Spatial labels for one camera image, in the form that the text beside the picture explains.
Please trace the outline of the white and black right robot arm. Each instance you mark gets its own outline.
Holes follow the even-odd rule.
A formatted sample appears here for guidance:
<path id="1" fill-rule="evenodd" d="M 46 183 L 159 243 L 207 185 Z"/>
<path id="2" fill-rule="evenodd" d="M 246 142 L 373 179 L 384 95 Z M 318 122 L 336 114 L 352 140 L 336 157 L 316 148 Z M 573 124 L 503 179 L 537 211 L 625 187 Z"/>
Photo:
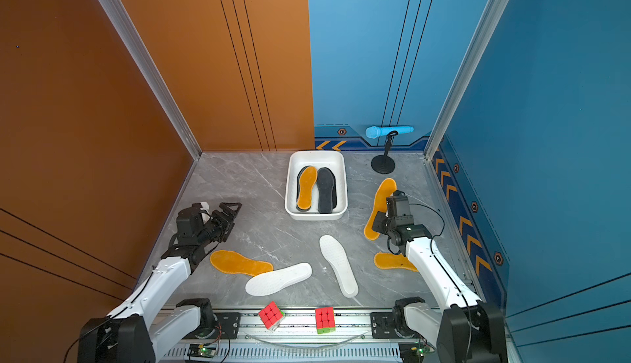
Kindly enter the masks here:
<path id="1" fill-rule="evenodd" d="M 422 337 L 441 362 L 509 361 L 501 310 L 492 302 L 483 302 L 450 267 L 435 236 L 415 222 L 403 192 L 386 198 L 386 210 L 376 213 L 372 228 L 399 248 L 438 305 L 433 310 L 420 299 L 398 301 L 394 317 L 400 333 Z"/>

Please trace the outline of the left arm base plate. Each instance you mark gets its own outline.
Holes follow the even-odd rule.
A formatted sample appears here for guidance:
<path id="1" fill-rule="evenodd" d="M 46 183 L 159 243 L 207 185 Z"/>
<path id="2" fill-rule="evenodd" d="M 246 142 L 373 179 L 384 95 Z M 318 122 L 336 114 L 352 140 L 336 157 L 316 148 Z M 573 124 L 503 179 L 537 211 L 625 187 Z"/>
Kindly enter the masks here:
<path id="1" fill-rule="evenodd" d="M 196 330 L 183 337 L 182 340 L 192 340 L 198 343 L 234 340 L 238 336 L 241 314 L 238 312 L 215 312 L 213 328 Z"/>

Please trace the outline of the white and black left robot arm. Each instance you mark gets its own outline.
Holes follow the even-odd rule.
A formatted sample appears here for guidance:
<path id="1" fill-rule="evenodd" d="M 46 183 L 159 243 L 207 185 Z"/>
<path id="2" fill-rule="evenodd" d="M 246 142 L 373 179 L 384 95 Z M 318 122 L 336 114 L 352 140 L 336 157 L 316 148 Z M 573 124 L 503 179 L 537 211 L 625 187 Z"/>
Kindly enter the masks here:
<path id="1" fill-rule="evenodd" d="M 206 202 L 180 210 L 176 233 L 167 251 L 131 295 L 103 318 L 89 320 L 73 343 L 80 362 L 158 362 L 189 334 L 220 334 L 207 298 L 186 299 L 167 319 L 154 320 L 173 293 L 211 252 L 210 244 L 227 241 L 242 208 L 222 202 L 211 210 Z"/>

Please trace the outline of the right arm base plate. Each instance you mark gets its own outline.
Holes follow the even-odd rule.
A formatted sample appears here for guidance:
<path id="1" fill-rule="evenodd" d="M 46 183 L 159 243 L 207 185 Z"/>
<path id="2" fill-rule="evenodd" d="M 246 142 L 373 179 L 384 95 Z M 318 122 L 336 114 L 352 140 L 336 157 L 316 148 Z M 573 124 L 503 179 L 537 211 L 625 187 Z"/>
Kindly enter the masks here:
<path id="1" fill-rule="evenodd" d="M 406 323 L 405 318 L 399 312 L 371 312 L 371 334 L 374 339 L 390 338 L 423 338 L 413 331 Z"/>

